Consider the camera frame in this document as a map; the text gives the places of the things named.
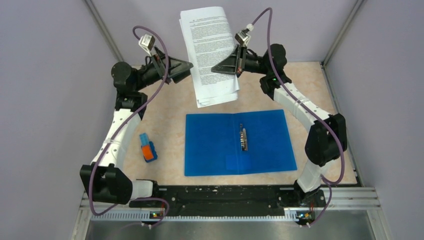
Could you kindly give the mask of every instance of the gray floor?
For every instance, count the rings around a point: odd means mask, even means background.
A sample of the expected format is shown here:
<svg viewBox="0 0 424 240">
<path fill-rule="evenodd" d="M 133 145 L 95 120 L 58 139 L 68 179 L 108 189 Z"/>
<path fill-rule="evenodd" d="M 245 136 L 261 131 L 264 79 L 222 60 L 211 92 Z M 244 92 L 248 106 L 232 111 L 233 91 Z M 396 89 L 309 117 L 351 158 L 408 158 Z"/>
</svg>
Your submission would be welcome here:
<svg viewBox="0 0 424 240">
<path fill-rule="evenodd" d="M 312 228 L 293 222 L 163 222 L 149 230 L 129 222 L 92 221 L 86 240 L 373 240 L 366 211 L 328 211 Z"/>
</svg>

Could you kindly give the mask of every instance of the metal clip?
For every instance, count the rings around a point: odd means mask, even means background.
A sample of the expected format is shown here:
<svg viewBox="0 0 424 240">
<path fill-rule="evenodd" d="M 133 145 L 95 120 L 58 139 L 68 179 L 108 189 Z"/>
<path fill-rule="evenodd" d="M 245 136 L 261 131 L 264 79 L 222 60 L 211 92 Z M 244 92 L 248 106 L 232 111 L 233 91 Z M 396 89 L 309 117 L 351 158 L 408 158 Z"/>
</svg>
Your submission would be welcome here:
<svg viewBox="0 0 424 240">
<path fill-rule="evenodd" d="M 243 128 L 243 124 L 240 124 L 240 145 L 242 151 L 248 150 L 248 136 L 246 135 L 246 128 Z"/>
</svg>

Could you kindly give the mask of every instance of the orange object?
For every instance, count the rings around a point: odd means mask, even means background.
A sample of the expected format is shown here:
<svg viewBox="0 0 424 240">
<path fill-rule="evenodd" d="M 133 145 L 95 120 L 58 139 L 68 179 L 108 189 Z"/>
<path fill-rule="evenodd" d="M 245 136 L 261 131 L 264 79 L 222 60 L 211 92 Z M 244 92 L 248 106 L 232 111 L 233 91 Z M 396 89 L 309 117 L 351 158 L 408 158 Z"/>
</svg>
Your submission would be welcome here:
<svg viewBox="0 0 424 240">
<path fill-rule="evenodd" d="M 150 145 L 146 145 L 141 147 L 141 151 L 143 152 L 144 158 L 149 161 L 154 158 L 152 149 L 150 148 Z"/>
</svg>

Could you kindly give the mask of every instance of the beige tabletop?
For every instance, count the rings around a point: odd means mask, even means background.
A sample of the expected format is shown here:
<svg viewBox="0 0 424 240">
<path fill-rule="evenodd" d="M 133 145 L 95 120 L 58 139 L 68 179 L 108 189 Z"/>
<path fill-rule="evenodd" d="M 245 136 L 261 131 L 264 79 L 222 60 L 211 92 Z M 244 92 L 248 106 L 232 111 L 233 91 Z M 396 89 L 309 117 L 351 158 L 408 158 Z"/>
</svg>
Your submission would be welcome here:
<svg viewBox="0 0 424 240">
<path fill-rule="evenodd" d="M 313 103 L 334 114 L 330 95 L 318 62 L 289 62 L 284 71 L 296 87 Z M 124 162 L 124 173 L 131 179 L 156 180 L 160 185 L 271 185 L 293 184 L 300 176 L 307 156 L 305 142 L 308 136 L 302 124 L 288 110 L 285 111 L 288 130 L 296 158 L 297 170 L 245 175 L 184 176 L 184 147 L 186 114 L 192 113 L 240 113 L 282 109 L 262 93 L 260 74 L 244 72 L 238 79 L 238 100 L 197 108 L 193 81 L 187 77 L 178 84 L 165 85 L 147 106 L 144 118 L 137 127 Z M 159 82 L 142 90 L 149 97 Z M 141 151 L 139 135 L 147 133 L 154 143 L 158 159 L 146 163 Z M 355 184 L 356 178 L 351 160 L 345 152 L 343 184 Z M 340 174 L 340 160 L 336 160 L 325 176 L 336 180 Z"/>
</svg>

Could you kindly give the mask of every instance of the metal beam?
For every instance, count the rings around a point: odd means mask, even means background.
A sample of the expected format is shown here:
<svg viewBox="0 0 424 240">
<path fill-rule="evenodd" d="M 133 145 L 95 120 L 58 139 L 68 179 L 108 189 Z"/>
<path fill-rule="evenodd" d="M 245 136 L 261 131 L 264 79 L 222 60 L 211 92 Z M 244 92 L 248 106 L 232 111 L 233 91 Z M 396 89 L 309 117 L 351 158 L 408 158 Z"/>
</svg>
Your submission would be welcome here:
<svg viewBox="0 0 424 240">
<path fill-rule="evenodd" d="M 343 26 L 341 27 L 340 31 L 337 34 L 337 37 L 335 38 L 334 42 L 332 43 L 330 49 L 328 50 L 327 55 L 324 58 L 324 61 L 322 62 L 322 65 L 324 67 L 327 66 L 327 64 L 330 62 L 334 52 L 336 51 L 337 47 L 341 43 L 343 37 L 345 36 L 348 28 L 351 26 L 351 23 L 357 16 L 358 11 L 360 10 L 361 6 L 366 2 L 366 0 L 357 0 L 355 5 L 353 6 L 352 10 L 349 13 L 349 16 L 347 16 L 346 21 L 344 22 Z"/>
<path fill-rule="evenodd" d="M 107 45 L 110 48 L 110 51 L 112 52 L 113 56 L 116 60 L 119 62 L 123 62 L 124 58 L 122 57 L 121 52 L 119 51 L 114 39 L 112 38 L 111 34 L 109 33 L 108 28 L 105 25 L 105 22 L 103 21 L 102 17 L 99 14 L 99 11 L 97 11 L 96 6 L 94 5 L 92 0 L 82 0 L 85 5 L 87 6 L 87 9 L 89 10 L 91 16 L 94 19 L 95 24 L 97 25 L 98 29 L 101 32 L 101 35 L 103 36 L 104 40 L 106 41 Z"/>
</svg>

